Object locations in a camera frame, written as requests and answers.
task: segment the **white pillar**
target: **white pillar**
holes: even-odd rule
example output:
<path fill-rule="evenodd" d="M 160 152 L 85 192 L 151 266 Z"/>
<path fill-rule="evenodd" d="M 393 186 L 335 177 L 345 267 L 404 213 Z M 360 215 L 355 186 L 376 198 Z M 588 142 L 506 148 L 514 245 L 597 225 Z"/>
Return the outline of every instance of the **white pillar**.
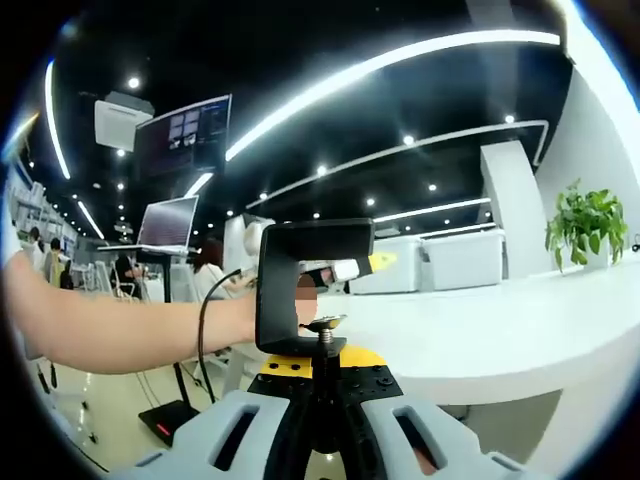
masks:
<path fill-rule="evenodd" d="M 509 278 L 551 270 L 538 185 L 520 141 L 484 145 L 481 170 L 494 221 L 506 235 Z"/>

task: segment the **yellow tip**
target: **yellow tip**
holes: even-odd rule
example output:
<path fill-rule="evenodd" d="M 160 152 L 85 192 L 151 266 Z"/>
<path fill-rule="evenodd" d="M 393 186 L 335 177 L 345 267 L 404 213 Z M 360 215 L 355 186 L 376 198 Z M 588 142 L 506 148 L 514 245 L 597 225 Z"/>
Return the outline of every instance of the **yellow tip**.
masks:
<path fill-rule="evenodd" d="M 398 256 L 395 253 L 374 253 L 373 255 L 369 255 L 371 270 L 373 270 L 374 272 L 387 268 L 397 259 Z"/>

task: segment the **white flower pot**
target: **white flower pot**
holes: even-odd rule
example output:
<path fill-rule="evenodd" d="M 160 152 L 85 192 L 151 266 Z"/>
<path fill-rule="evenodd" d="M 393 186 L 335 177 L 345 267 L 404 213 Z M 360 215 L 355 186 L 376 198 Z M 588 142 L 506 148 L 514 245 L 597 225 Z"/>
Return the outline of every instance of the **white flower pot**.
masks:
<path fill-rule="evenodd" d="M 600 251 L 598 255 L 591 251 L 587 244 L 587 264 L 584 266 L 585 270 L 599 270 L 601 268 L 608 268 L 611 261 L 611 247 L 609 246 L 609 237 L 604 237 L 600 241 Z"/>

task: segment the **white desk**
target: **white desk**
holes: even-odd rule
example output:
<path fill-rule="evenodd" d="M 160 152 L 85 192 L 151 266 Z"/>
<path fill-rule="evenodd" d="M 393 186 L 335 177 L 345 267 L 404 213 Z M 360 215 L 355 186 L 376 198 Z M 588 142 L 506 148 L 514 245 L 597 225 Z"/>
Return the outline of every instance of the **white desk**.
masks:
<path fill-rule="evenodd" d="M 640 254 L 595 272 L 400 295 L 321 296 L 335 334 L 380 354 L 405 393 L 438 404 L 527 398 L 640 352 Z"/>

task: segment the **black stand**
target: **black stand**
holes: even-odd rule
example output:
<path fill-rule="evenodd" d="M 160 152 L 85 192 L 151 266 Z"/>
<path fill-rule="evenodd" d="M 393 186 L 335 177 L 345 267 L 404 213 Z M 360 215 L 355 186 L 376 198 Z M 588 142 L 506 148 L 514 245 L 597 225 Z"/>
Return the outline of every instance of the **black stand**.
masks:
<path fill-rule="evenodd" d="M 137 259 L 141 263 L 162 265 L 164 302 L 171 303 L 171 255 L 138 252 Z M 138 414 L 138 418 L 169 447 L 173 445 L 173 435 L 176 430 L 200 413 L 191 406 L 179 363 L 173 364 L 173 371 L 182 400 L 175 400 Z"/>

